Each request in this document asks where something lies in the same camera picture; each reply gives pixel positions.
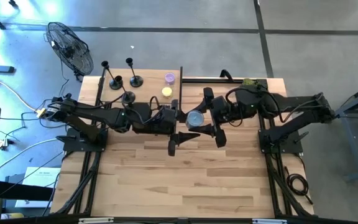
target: gray floor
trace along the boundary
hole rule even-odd
[[[17,0],[17,3],[20,12],[0,1],[1,21],[21,24],[59,21],[95,27],[257,28],[251,0]],[[358,30],[358,0],[260,0],[260,6],[266,29]],[[225,68],[236,77],[266,77],[258,34],[77,34],[89,44],[95,64],[92,75],[100,75],[102,60],[110,61],[112,67],[125,68],[125,58],[132,57],[137,68],[183,66],[189,76],[218,76]],[[358,36],[268,35],[267,43],[274,77],[285,79],[290,96],[323,91],[336,109],[358,91]],[[60,61],[40,31],[0,30],[0,64],[16,67],[15,74],[0,74],[0,80],[32,106],[56,96],[64,81]],[[80,84],[66,66],[64,74],[70,77],[65,93],[78,97]],[[0,107],[6,118],[18,118],[28,111],[1,87]],[[1,121],[0,130],[10,131],[20,125],[20,121]],[[27,130],[15,133],[20,142],[8,151],[0,151],[0,164],[26,146],[64,133],[64,128],[45,129],[38,121],[26,121],[26,126]],[[302,145],[316,214],[358,220],[358,181],[347,183],[343,179],[343,175],[356,168],[340,122],[314,124],[306,130],[310,134]],[[23,173],[27,166],[42,165],[61,148],[59,142],[51,142],[31,149],[1,169],[0,179]],[[56,159],[48,166],[59,163]]]

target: small cup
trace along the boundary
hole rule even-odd
[[[175,74],[172,72],[168,72],[167,74],[165,74],[165,83],[167,83],[168,85],[175,84]]]
[[[166,97],[166,98],[169,98],[169,97],[171,97],[172,96],[172,89],[171,88],[169,88],[169,87],[164,87],[164,88],[162,88],[162,95],[164,96],[164,97]]]
[[[188,129],[201,126],[204,123],[204,115],[196,110],[190,111],[186,119]]]

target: wooden board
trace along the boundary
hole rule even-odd
[[[134,69],[136,75],[141,76],[144,79],[142,86],[134,88],[129,83],[131,77],[133,77],[131,69],[110,69],[111,74],[114,78],[117,75],[122,76],[124,88],[127,91],[132,91],[135,93],[136,99],[135,102],[148,103],[151,96],[156,96],[160,103],[171,103],[172,99],[179,97],[180,90],[180,71],[179,70],[151,70],[151,69]],[[172,72],[175,74],[175,84],[167,85],[165,83],[165,74]],[[103,92],[101,96],[102,101],[111,101],[116,99],[123,93],[122,89],[112,90],[109,86],[110,80],[112,80],[109,73],[106,73],[104,79]],[[165,98],[162,95],[162,88],[164,87],[172,88],[172,97]]]
[[[79,101],[94,103],[98,80],[98,77],[84,78]],[[267,81],[271,92],[286,94],[282,79]],[[208,86],[218,96],[237,85]],[[204,84],[183,84],[184,111],[202,100],[203,87]],[[210,116],[204,115],[206,124]],[[228,124],[222,128],[227,136],[225,147],[217,149],[214,139],[200,136],[178,147],[175,157],[167,154],[165,136],[119,134],[110,130],[99,167],[92,216],[273,217],[266,163],[257,140],[258,119],[245,119],[238,128]],[[185,125],[178,124],[178,131],[186,131]],[[75,152],[63,161],[52,211],[62,207],[78,185],[83,156]],[[305,176],[299,158],[284,154],[283,163],[291,173]],[[278,198],[283,210],[280,190]],[[296,198],[313,213],[313,207],[304,197]]]

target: black bracket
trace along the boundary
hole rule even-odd
[[[261,153],[292,153],[299,154],[303,152],[301,145],[301,139],[303,139],[309,132],[305,132],[299,135],[298,131],[288,135],[288,138],[280,141],[278,144],[280,147],[277,147],[276,144],[269,143],[268,137],[265,135],[266,130],[259,130],[259,145]]]
[[[67,131],[66,136],[57,136],[56,138],[64,142],[63,150],[66,152],[102,152],[107,143],[108,130],[101,129],[96,142],[88,142],[81,133],[73,128]]]

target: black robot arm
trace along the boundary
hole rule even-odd
[[[235,93],[234,102],[229,99],[231,93]],[[284,97],[269,93],[262,85],[242,85],[230,90],[225,97],[216,98],[211,88],[204,88],[203,102],[194,110],[202,113],[209,110],[212,124],[190,128],[189,131],[212,136],[217,147],[226,145],[226,135],[220,127],[221,124],[251,118],[257,113],[266,119],[279,116],[280,121],[285,123],[283,126],[260,130],[260,142],[263,144],[261,147],[278,144],[286,140],[289,134],[310,123],[328,123],[334,119],[334,112],[322,93],[314,96]],[[287,122],[294,112],[303,114]],[[282,113],[290,114],[282,118]]]
[[[178,116],[178,100],[173,100],[172,105],[162,105],[158,112],[152,116],[152,110],[148,103],[132,103],[123,105],[123,108],[102,108],[79,103],[71,99],[71,95],[63,98],[54,98],[49,104],[45,117],[51,121],[59,121],[71,126],[76,132],[69,130],[67,136],[57,138],[64,143],[87,142],[99,144],[106,141],[106,129],[100,129],[95,125],[86,124],[82,119],[91,119],[111,128],[119,133],[132,131],[137,134],[162,134],[170,136],[168,153],[175,155],[175,146],[187,140],[198,137],[196,133],[176,133]]]

